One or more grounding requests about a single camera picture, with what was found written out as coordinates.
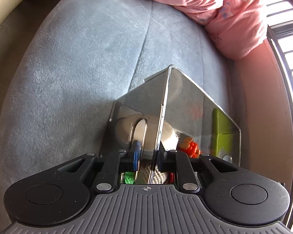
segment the pink comforter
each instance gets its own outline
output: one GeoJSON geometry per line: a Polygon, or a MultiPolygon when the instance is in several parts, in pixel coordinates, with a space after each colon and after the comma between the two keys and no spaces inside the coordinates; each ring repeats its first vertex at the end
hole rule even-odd
{"type": "Polygon", "coordinates": [[[266,10],[261,0],[154,0],[172,5],[205,26],[220,52],[246,56],[266,38],[266,10]]]}

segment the orange toy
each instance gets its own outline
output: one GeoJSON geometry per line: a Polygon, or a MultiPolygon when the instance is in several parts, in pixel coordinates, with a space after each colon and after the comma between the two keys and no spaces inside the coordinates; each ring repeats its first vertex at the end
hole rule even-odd
{"type": "Polygon", "coordinates": [[[179,150],[187,153],[190,158],[198,158],[201,154],[198,144],[193,142],[193,138],[191,137],[187,137],[183,140],[179,150]]]}

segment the green object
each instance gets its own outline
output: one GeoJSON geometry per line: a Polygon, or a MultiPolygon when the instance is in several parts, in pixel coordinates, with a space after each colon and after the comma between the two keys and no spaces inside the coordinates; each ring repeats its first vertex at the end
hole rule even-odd
{"type": "Polygon", "coordinates": [[[232,121],[218,108],[213,110],[213,152],[214,156],[223,158],[225,155],[232,156],[233,141],[232,121]]]}
{"type": "Polygon", "coordinates": [[[126,172],[125,173],[125,183],[126,184],[133,184],[135,181],[135,173],[132,172],[126,172]]]}

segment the floor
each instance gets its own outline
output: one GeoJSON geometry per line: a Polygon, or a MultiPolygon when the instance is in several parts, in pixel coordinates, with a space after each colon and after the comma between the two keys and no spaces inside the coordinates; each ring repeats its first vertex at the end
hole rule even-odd
{"type": "Polygon", "coordinates": [[[13,75],[40,24],[60,0],[24,0],[0,26],[0,113],[13,75]]]}

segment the green knitted fabric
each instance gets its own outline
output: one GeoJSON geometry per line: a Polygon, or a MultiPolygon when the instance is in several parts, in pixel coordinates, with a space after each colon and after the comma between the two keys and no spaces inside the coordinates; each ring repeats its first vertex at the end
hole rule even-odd
{"type": "Polygon", "coordinates": [[[125,183],[126,184],[133,184],[134,181],[135,181],[135,173],[126,172],[125,173],[125,183]]]}

